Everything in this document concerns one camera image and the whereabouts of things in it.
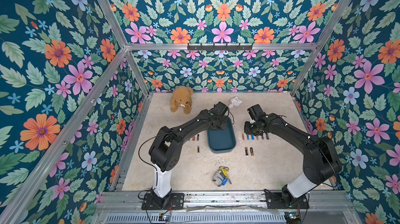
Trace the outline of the teal plastic storage box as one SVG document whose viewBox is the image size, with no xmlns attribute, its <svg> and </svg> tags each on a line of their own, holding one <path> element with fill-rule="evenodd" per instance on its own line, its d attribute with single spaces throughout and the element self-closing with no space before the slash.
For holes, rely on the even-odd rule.
<svg viewBox="0 0 400 224">
<path fill-rule="evenodd" d="M 227 117 L 224 130 L 207 130 L 208 146 L 215 154 L 229 153 L 236 147 L 236 137 L 232 121 Z"/>
</svg>

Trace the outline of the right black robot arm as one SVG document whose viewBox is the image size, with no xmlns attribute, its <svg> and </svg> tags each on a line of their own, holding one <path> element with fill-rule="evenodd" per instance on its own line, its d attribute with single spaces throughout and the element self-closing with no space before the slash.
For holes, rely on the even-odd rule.
<svg viewBox="0 0 400 224">
<path fill-rule="evenodd" d="M 342 170 L 339 155 L 329 137 L 318 138 L 302 131 L 286 122 L 280 115 L 265 113 L 258 104 L 248 108 L 247 112 L 252 122 L 245 122 L 246 134 L 253 136 L 274 134 L 303 155 L 302 172 L 282 188 L 282 203 L 289 205 L 300 199 Z"/>
</svg>

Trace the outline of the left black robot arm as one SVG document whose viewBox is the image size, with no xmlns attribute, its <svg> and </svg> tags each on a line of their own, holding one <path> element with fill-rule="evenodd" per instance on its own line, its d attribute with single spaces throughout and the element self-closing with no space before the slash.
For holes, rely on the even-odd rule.
<svg viewBox="0 0 400 224">
<path fill-rule="evenodd" d="M 155 168 L 152 194 L 165 199 L 171 194 L 171 171 L 177 165 L 183 145 L 200 132 L 220 131 L 227 127 L 229 107 L 218 102 L 204 109 L 192 120 L 173 128 L 162 127 L 149 149 L 151 164 Z"/>
</svg>

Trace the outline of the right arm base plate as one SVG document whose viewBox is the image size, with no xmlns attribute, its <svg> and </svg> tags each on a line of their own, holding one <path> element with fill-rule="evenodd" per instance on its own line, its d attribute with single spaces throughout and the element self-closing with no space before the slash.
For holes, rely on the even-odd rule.
<svg viewBox="0 0 400 224">
<path fill-rule="evenodd" d="M 306 195 L 294 198 L 289 192 L 273 192 L 264 190 L 268 209 L 308 209 Z"/>
</svg>

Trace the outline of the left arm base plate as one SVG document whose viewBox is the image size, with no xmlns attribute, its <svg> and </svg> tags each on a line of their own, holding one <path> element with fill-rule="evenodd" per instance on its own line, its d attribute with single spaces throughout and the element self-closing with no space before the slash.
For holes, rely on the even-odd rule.
<svg viewBox="0 0 400 224">
<path fill-rule="evenodd" d="M 168 193 L 164 198 L 154 192 L 145 194 L 141 210 L 181 210 L 184 205 L 184 193 Z"/>
</svg>

